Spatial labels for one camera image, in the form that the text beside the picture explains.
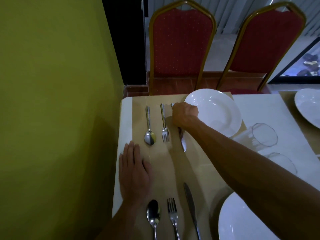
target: knife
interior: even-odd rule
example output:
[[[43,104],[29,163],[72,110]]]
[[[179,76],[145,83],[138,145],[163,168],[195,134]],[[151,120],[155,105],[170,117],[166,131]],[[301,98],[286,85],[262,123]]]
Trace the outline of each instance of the knife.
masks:
[[[185,141],[185,139],[184,139],[184,137],[183,137],[183,135],[184,135],[184,130],[181,129],[181,127],[178,127],[178,132],[179,132],[179,138],[180,138],[180,142],[181,142],[182,149],[183,149],[184,152],[186,152],[186,150],[187,150],[187,144],[186,144],[186,141]]]
[[[193,224],[195,226],[195,230],[197,232],[197,236],[198,236],[198,240],[201,240],[201,236],[200,236],[200,230],[198,228],[198,223],[197,223],[197,217],[196,217],[196,207],[195,207],[195,203],[193,201],[193,197],[190,191],[189,186],[187,185],[187,183],[183,183],[184,186],[184,191],[186,192],[186,200],[188,202],[188,206],[189,206],[189,210],[191,213],[191,217],[193,220]]]

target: red upholstery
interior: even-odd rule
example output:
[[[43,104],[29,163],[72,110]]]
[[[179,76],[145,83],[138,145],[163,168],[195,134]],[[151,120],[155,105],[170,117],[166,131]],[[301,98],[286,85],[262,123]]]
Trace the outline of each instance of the red upholstery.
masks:
[[[153,24],[154,77],[198,77],[212,28],[195,9],[160,14]]]
[[[268,73],[285,54],[304,21],[291,11],[268,11],[247,25],[230,70]]]
[[[222,92],[231,92],[231,94],[233,94],[233,95],[237,95],[237,94],[264,94],[263,92],[258,92],[255,90],[244,89],[244,88],[231,88],[231,89],[226,89]]]

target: utensil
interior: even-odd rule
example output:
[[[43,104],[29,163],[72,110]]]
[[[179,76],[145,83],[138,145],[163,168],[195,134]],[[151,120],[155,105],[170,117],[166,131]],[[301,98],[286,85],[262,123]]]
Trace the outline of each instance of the utensil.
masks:
[[[182,149],[183,149],[184,152],[186,152],[187,144],[186,144],[186,141],[185,141],[185,139],[183,137],[184,130],[181,127],[178,127],[178,133],[179,133],[179,138],[180,138]]]
[[[153,228],[154,240],[157,240],[157,225],[160,221],[160,207],[156,200],[151,200],[146,208],[146,218]]]
[[[320,90],[301,89],[294,96],[294,103],[302,116],[320,129]]]
[[[146,144],[152,146],[156,142],[156,134],[151,131],[150,108],[148,105],[146,106],[146,122],[148,124],[148,130],[146,131],[146,134],[144,135],[144,141],[146,142]]]
[[[186,193],[186,200],[188,202],[188,206],[189,206],[189,210],[190,210],[191,217],[192,217],[192,220],[193,220],[193,224],[194,224],[195,230],[197,232],[198,240],[201,240],[200,230],[198,228],[198,223],[197,223],[197,215],[196,215],[195,203],[193,201],[193,197],[192,197],[190,188],[187,185],[187,183],[183,183],[183,186],[184,186],[184,192]]]
[[[295,167],[293,162],[285,155],[277,153],[277,152],[272,152],[270,154],[263,155],[263,156],[270,159],[271,161],[278,164],[279,166],[283,167],[284,169],[286,169],[290,173],[292,173],[294,175],[298,174],[297,168]]]
[[[278,144],[275,130],[264,123],[251,126],[232,139],[256,152]]]
[[[173,224],[176,240],[180,240],[179,233],[178,233],[178,226],[177,226],[178,214],[177,214],[176,202],[174,201],[174,198],[168,199],[167,202],[168,202],[169,217]]]
[[[197,106],[198,118],[226,137],[233,136],[240,129],[240,110],[228,95],[214,89],[198,89],[184,101]]]
[[[219,240],[279,240],[236,193],[222,205],[218,233]]]
[[[169,142],[170,138],[169,138],[169,131],[166,126],[165,106],[164,106],[164,104],[161,104],[160,107],[161,107],[161,115],[162,115],[162,123],[163,123],[162,140],[163,140],[163,142]]]

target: chair back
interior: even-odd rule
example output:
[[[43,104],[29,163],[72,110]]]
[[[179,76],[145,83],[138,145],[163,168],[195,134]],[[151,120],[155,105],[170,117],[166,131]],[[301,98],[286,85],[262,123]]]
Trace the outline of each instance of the chair back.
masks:
[[[266,73],[258,87],[258,91],[261,91],[305,24],[306,16],[292,2],[278,2],[253,12],[240,28],[217,90],[227,72],[232,70]]]
[[[183,4],[193,9],[177,9]],[[158,9],[149,24],[150,78],[197,77],[211,47],[216,24],[212,14],[192,0],[179,0]]]

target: beige placemat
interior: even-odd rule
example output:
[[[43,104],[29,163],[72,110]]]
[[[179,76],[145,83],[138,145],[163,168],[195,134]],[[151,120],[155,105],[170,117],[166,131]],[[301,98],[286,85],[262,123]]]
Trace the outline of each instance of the beige placemat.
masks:
[[[180,239],[197,239],[192,222],[183,182],[192,192],[202,239],[218,239],[219,209],[232,190],[218,174],[198,143],[185,133],[186,152],[182,151],[178,129],[172,124],[170,104],[182,102],[187,95],[143,96],[132,98],[132,137],[140,145],[142,156],[151,162],[154,183],[148,201],[156,199],[162,209],[158,225],[158,239],[174,239],[174,229],[167,211],[167,198],[174,198],[178,211]],[[162,141],[162,117],[160,104],[165,104],[166,123],[170,143]],[[147,130],[145,106],[150,107],[151,129],[156,143],[147,146],[144,134]],[[242,122],[239,131],[246,130]],[[146,219],[145,208],[139,211],[133,239],[152,239],[152,228]]]
[[[294,96],[296,91],[281,91],[279,92],[284,103],[288,107],[290,113],[296,120],[310,147],[316,155],[320,154],[320,129],[309,123],[298,111],[295,103]]]

